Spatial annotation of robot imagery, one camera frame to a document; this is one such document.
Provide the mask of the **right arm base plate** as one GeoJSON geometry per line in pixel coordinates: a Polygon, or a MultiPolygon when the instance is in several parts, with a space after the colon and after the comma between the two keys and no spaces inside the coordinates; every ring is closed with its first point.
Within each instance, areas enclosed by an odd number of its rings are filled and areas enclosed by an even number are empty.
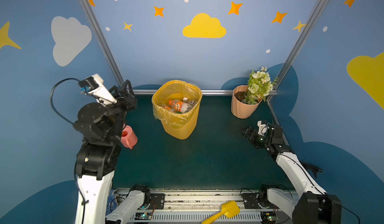
{"type": "Polygon", "coordinates": [[[267,196],[261,196],[259,193],[242,193],[246,209],[274,209],[276,205],[268,201],[267,196]]]}

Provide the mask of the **left green circuit board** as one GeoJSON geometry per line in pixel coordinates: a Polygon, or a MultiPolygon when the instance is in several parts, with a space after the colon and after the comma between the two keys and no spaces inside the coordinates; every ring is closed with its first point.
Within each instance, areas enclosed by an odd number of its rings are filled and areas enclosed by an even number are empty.
{"type": "Polygon", "coordinates": [[[150,221],[152,219],[152,215],[150,213],[136,213],[135,221],[150,221]]]}

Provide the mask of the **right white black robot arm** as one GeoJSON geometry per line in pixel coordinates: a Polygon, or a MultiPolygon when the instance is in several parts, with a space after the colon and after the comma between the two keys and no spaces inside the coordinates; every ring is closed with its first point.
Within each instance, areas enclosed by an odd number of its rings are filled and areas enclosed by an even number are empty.
{"type": "Polygon", "coordinates": [[[258,122],[256,129],[246,127],[241,129],[241,134],[256,149],[267,150],[298,195],[294,197],[277,185],[262,185],[251,201],[256,201],[261,209],[279,208],[294,224],[341,223],[341,201],[337,196],[329,195],[308,173],[316,174],[322,169],[299,161],[294,150],[285,144],[281,126],[258,122]]]}

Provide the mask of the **yellow mesh waste bin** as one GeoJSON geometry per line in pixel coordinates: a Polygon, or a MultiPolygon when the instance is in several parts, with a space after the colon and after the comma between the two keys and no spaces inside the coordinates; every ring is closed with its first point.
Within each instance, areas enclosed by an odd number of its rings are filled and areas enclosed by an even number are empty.
{"type": "Polygon", "coordinates": [[[166,133],[184,140],[194,131],[203,93],[196,85],[172,80],[152,96],[153,113],[166,133]]]}

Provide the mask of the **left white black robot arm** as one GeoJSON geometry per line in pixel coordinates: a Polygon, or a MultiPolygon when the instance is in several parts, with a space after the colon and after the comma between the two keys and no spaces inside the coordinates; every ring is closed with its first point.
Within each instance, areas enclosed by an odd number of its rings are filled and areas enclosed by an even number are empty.
{"type": "Polygon", "coordinates": [[[125,200],[106,214],[111,183],[120,155],[121,138],[128,111],[137,107],[131,82],[109,90],[95,75],[79,82],[82,92],[97,99],[78,112],[73,127],[83,134],[77,154],[75,181],[79,191],[77,224],[126,224],[138,209],[150,206],[147,186],[134,185],[125,200]]]}

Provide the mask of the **clear bottle orange label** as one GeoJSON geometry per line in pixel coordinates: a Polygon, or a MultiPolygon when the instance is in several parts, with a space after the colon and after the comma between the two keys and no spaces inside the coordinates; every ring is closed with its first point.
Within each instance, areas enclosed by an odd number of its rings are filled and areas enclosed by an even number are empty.
{"type": "Polygon", "coordinates": [[[176,111],[181,113],[187,113],[193,109],[193,106],[189,103],[180,100],[169,100],[168,104],[176,111]]]}
{"type": "Polygon", "coordinates": [[[170,107],[169,105],[166,105],[166,104],[160,104],[160,106],[162,108],[164,108],[165,110],[169,111],[169,112],[174,112],[174,109],[172,107],[170,107]]]}

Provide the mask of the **right green circuit board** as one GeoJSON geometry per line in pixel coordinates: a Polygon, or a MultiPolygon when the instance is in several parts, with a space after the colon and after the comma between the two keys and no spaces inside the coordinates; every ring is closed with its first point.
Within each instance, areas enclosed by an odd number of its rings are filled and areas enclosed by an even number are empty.
{"type": "Polygon", "coordinates": [[[275,224],[279,220],[276,213],[261,212],[261,219],[263,224],[275,224]]]}

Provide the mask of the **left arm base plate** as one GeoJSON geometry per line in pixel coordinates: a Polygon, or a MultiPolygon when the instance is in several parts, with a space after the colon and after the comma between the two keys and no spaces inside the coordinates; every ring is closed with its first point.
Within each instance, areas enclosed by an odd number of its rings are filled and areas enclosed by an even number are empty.
{"type": "Polygon", "coordinates": [[[163,210],[165,205],[165,194],[163,193],[151,193],[150,206],[148,210],[163,210]]]}

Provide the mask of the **blue dotted work glove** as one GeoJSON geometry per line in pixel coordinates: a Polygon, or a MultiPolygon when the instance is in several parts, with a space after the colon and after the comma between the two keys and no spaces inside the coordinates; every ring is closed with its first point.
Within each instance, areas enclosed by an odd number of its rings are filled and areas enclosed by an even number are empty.
{"type": "Polygon", "coordinates": [[[107,199],[106,216],[112,213],[118,206],[116,189],[111,189],[107,199]]]}

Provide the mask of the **yellow plastic bin liner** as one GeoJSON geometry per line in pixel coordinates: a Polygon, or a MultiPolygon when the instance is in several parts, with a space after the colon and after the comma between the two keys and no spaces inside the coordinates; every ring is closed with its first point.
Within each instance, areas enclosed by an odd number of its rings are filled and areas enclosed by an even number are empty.
{"type": "Polygon", "coordinates": [[[167,124],[170,128],[182,128],[193,118],[198,117],[202,97],[202,90],[194,84],[180,80],[168,81],[152,96],[154,116],[156,119],[167,124]],[[160,104],[167,105],[169,100],[177,99],[181,101],[184,97],[198,101],[193,109],[187,113],[175,114],[160,106],[160,104]]]}

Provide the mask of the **water bottle blue label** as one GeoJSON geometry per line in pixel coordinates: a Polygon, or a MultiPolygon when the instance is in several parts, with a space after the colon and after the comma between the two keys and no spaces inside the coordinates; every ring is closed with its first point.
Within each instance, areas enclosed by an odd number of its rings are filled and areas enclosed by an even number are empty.
{"type": "Polygon", "coordinates": [[[195,100],[195,99],[188,99],[187,97],[184,97],[183,98],[183,102],[188,103],[189,105],[194,107],[197,104],[198,101],[195,100]]]}

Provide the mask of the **pink watering can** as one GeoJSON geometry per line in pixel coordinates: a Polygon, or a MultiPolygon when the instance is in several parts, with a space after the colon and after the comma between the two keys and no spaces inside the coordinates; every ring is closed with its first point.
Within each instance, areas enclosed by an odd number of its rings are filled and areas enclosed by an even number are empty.
{"type": "Polygon", "coordinates": [[[138,142],[138,137],[134,133],[132,127],[125,126],[122,132],[121,143],[124,147],[133,149],[138,142]]]}

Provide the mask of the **yellow toy shovel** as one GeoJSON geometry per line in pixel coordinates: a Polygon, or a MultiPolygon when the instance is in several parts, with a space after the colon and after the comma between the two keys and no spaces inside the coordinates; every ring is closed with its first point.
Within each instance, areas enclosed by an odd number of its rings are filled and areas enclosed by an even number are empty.
{"type": "Polygon", "coordinates": [[[240,213],[240,207],[236,204],[235,201],[228,201],[221,205],[221,211],[206,220],[202,221],[202,224],[211,224],[216,221],[221,216],[226,216],[227,218],[233,218],[234,216],[240,213]]]}

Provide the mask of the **ribbed terracotta flower pot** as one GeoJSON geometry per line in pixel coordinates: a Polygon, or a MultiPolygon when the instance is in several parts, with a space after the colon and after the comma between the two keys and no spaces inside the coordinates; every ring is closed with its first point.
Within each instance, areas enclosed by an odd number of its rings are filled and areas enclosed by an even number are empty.
{"type": "Polygon", "coordinates": [[[245,92],[247,87],[247,85],[240,85],[233,90],[231,112],[235,117],[239,119],[246,119],[250,117],[253,112],[257,109],[259,104],[262,102],[262,99],[260,99],[256,104],[248,105],[239,101],[235,94],[237,94],[238,92],[245,92]]]}

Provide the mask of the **white green artificial flowers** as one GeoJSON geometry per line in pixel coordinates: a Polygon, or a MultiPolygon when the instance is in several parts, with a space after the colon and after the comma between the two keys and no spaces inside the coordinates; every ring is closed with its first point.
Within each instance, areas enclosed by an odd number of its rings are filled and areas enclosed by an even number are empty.
{"type": "Polygon", "coordinates": [[[278,80],[277,77],[271,79],[267,67],[261,67],[259,71],[252,71],[241,102],[247,105],[256,105],[260,101],[265,101],[278,80]]]}

